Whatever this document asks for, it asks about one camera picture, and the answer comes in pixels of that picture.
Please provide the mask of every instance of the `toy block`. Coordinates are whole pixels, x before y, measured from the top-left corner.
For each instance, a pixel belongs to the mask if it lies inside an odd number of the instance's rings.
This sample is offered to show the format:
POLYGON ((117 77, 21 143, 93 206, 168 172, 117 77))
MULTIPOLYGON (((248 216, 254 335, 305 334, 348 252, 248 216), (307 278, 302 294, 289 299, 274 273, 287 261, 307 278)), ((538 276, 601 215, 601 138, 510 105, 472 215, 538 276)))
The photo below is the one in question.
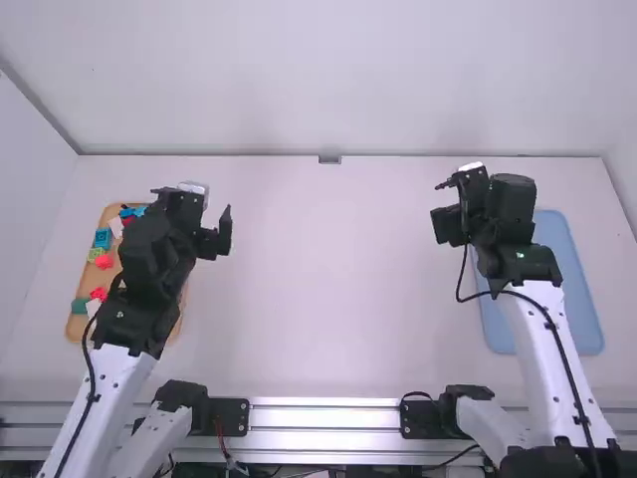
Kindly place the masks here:
POLYGON ((88 297, 77 297, 71 302, 71 314, 87 314, 88 297))
POLYGON ((89 295, 91 299, 100 299, 103 302, 106 300, 107 291, 104 287, 95 287, 89 295))
POLYGON ((102 254, 104 254, 106 252, 104 247, 93 247, 91 248, 91 250, 89 251, 89 257, 87 258, 87 260, 91 263, 94 264, 96 262, 96 258, 101 256, 102 254))
POLYGON ((121 218, 119 216, 114 217, 113 219, 108 220, 108 227, 110 228, 110 232, 115 239, 119 239, 121 237, 121 231, 123 231, 123 224, 121 223, 121 218))
POLYGON ((92 299, 91 301, 87 302, 87 315, 89 316, 89 319, 93 318, 93 316, 100 309, 101 305, 102 305, 102 301, 100 299, 97 299, 97 298, 92 299))
POLYGON ((148 207, 148 206, 139 206, 139 207, 135 207, 135 208, 134 208, 134 214, 135 214, 135 216, 137 216, 137 217, 141 217, 141 216, 143 216, 144 212, 146 212, 146 208, 147 208, 147 207, 148 207))
POLYGON ((102 247, 106 251, 110 249, 110 241, 112 236, 110 234, 110 229, 107 227, 103 227, 96 231, 96 241, 94 247, 102 247))
POLYGON ((126 209, 121 209, 121 211, 119 212, 119 217, 121 219, 124 219, 126 217, 130 217, 130 216, 134 216, 135 215, 135 208, 134 207, 128 207, 126 209))
POLYGON ((124 217, 123 219, 121 219, 121 223, 123 224, 123 227, 126 227, 128 224, 134 221, 136 217, 137 216, 133 214, 132 216, 124 217))
POLYGON ((96 257, 96 266, 105 271, 106 269, 110 269, 114 261, 112 259, 111 254, 102 254, 101 256, 96 257))

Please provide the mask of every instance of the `wooden tray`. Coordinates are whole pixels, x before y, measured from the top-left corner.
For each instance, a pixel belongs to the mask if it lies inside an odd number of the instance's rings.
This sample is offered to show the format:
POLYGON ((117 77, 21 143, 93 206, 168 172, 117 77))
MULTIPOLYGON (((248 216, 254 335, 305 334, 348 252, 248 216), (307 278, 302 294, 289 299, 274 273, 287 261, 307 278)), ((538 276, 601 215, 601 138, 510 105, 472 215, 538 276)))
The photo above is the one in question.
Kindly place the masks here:
MULTIPOLYGON (((146 204, 131 203, 131 202, 126 202, 125 204, 127 204, 129 207, 138 207, 138 206, 146 205, 146 204)), ((113 219, 119 214, 121 205, 122 203, 120 202, 108 205, 104 209, 104 212, 102 213, 102 217, 100 218, 100 223, 96 229, 108 227, 108 221, 110 219, 113 219)), ((85 265, 85 268, 84 268, 84 272, 82 273, 82 278, 80 279, 78 290, 76 291, 76 298, 82 298, 82 297, 87 298, 89 294, 91 293, 91 291, 95 289, 96 287, 102 286, 106 288, 106 290, 108 290, 108 288, 110 287, 110 283, 112 282, 112 279, 115 277, 115 275, 121 272, 121 263, 119 262, 119 255, 117 254, 117 248, 119 247, 120 242, 121 242, 121 239, 115 239, 114 236, 112 237, 112 242, 108 252, 112 254, 114 265, 110 269, 106 269, 105 271, 103 271, 95 264, 92 264, 89 261, 87 261, 87 264, 85 265)), ((86 254, 87 257, 89 256, 89 249, 91 249, 91 247, 93 247, 93 243, 89 244, 87 247, 87 254, 86 254)), ((185 297, 186 297, 187 286, 188 286, 188 283, 186 282, 183 288, 183 291, 181 293, 181 299, 179 301, 179 310, 182 311, 182 313, 186 305, 185 297)), ((167 345, 169 345, 172 341, 174 341, 179 335, 179 332, 181 330, 182 317, 183 317, 183 314, 177 320, 175 327, 172 328, 172 332, 170 333, 170 337, 168 338, 168 341, 166 343, 167 345)), ((69 314, 69 319, 67 320, 67 326, 66 326, 66 336, 69 342, 72 342, 74 344, 80 343, 80 341, 82 340, 82 334, 84 333, 84 329, 87 326, 88 322, 89 322, 89 316, 87 316, 86 314, 81 314, 81 315, 69 314)))

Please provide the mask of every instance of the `red wire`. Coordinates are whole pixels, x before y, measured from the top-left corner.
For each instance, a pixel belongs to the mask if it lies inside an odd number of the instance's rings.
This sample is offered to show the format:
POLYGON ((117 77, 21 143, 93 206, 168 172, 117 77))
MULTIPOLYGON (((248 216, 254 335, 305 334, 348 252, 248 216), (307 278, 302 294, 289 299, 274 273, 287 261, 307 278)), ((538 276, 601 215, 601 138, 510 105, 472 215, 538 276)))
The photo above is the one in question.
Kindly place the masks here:
POLYGON ((226 443, 223 440, 223 430, 221 429, 221 423, 219 419, 215 420, 215 428, 217 430, 217 438, 219 438, 219 448, 221 448, 221 452, 223 456, 228 459, 230 458, 230 453, 228 453, 228 449, 226 448, 226 443))

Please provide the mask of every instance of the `white wall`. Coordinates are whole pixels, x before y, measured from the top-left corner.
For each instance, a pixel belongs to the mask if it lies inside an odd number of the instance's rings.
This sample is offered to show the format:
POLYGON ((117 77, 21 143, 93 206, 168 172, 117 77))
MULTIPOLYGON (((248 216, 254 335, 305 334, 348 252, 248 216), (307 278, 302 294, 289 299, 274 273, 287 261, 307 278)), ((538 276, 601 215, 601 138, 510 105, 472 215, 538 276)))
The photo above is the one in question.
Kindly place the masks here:
POLYGON ((0 351, 20 316, 76 158, 0 72, 0 351))
POLYGON ((633 0, 0 1, 86 152, 601 154, 637 225, 633 0))

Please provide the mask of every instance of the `metal extrusion bar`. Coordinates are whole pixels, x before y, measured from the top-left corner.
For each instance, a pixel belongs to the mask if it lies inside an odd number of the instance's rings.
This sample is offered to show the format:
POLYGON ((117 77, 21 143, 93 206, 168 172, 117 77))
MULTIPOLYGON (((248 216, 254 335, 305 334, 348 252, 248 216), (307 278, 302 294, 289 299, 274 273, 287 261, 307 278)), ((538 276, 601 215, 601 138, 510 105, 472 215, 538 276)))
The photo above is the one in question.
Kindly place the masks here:
MULTIPOLYGON (((228 438, 238 460, 249 463, 435 465, 471 444, 462 440, 404 440, 399 432, 398 399, 251 398, 250 431, 228 438)), ((619 444, 637 450, 637 403, 602 407, 619 444)), ((0 460, 44 460, 69 411, 63 402, 0 402, 0 460)), ((119 443, 132 422, 148 412, 137 404, 126 419, 119 443)), ((530 415, 523 406, 504 406, 523 426, 530 415)), ((223 457, 215 437, 191 436, 174 452, 177 461, 218 462, 223 457)), ((454 462, 481 466, 479 451, 454 462)))

